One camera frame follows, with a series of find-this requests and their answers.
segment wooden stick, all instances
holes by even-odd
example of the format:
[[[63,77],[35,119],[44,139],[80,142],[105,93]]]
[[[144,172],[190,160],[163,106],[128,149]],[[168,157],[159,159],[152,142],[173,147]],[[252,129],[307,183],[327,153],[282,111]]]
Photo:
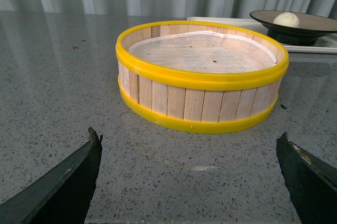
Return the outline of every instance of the wooden stick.
[[[223,91],[205,91],[201,121],[219,121],[223,93]]]
[[[184,119],[186,89],[168,86],[167,116]]]
[[[205,91],[186,89],[184,119],[201,121]]]

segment white mesh liner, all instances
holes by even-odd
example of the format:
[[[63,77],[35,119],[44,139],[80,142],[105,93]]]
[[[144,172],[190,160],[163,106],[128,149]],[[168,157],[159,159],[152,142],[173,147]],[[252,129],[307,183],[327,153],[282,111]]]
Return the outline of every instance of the white mesh liner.
[[[276,64],[274,54],[250,38],[212,31],[167,35],[133,44],[134,56],[172,69],[243,73]]]

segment white tray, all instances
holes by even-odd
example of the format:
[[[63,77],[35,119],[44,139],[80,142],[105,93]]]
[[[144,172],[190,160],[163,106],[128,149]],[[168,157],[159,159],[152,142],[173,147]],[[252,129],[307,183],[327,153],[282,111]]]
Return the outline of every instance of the white tray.
[[[244,18],[220,18],[220,17],[189,17],[190,21],[206,21],[213,23],[221,23],[242,27],[248,30],[256,31],[267,35],[268,29],[255,20],[247,20]],[[283,44],[288,52],[292,53],[324,53],[337,54],[337,35],[329,34],[325,37],[319,37],[314,46],[293,46]]]

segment yellow plastic rim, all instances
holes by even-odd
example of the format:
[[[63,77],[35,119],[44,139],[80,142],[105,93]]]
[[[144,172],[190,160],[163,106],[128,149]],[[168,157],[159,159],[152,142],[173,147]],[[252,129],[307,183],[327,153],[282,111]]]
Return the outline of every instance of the yellow plastic rim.
[[[120,86],[120,92],[123,101],[128,107],[130,107],[132,111],[137,113],[139,116],[155,124],[164,126],[166,128],[184,131],[187,133],[204,133],[204,134],[233,133],[251,128],[257,124],[260,124],[270,115],[277,101],[276,97],[272,105],[270,105],[263,112],[241,120],[225,121],[225,122],[191,121],[169,117],[141,106],[126,94],[126,92],[123,90],[121,86],[119,78],[118,84]]]
[[[169,67],[159,66],[147,61],[144,61],[136,56],[130,54],[122,45],[122,40],[129,34],[138,30],[160,25],[207,25],[229,28],[240,32],[259,36],[270,43],[276,45],[284,55],[282,61],[277,65],[267,69],[246,72],[246,73],[200,73],[192,71],[184,71],[172,69]],[[236,26],[224,25],[219,23],[199,22],[199,21],[165,21],[148,23],[132,27],[123,32],[117,39],[116,43],[117,59],[126,68],[132,72],[145,77],[147,79],[160,82],[167,85],[178,86],[188,89],[197,90],[213,90],[213,91],[229,91],[229,90],[243,90],[251,89],[259,86],[264,86],[273,83],[283,77],[289,65],[289,55],[285,47],[263,34],[246,30]]]

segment bamboo steamer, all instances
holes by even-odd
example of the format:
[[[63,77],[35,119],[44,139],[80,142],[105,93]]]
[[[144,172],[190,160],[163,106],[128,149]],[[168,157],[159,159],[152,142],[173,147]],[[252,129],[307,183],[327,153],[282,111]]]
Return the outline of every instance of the bamboo steamer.
[[[271,52],[276,63],[244,73],[205,73],[154,64],[128,52],[137,42],[207,30],[251,39]],[[277,101],[289,65],[287,50],[265,35],[197,21],[156,22],[130,28],[118,37],[116,56],[124,102],[149,121],[191,133],[230,133],[261,123]]]

